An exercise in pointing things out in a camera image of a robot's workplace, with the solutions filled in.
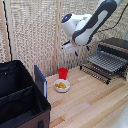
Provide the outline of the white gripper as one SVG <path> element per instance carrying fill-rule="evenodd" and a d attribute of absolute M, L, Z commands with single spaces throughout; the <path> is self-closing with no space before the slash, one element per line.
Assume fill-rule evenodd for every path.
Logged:
<path fill-rule="evenodd" d="M 64 43 L 62 45 L 62 48 L 66 51 L 67 54 L 74 53 L 78 56 L 78 53 L 76 52 L 78 49 L 81 49 L 81 46 L 73 45 L 70 41 Z"/>

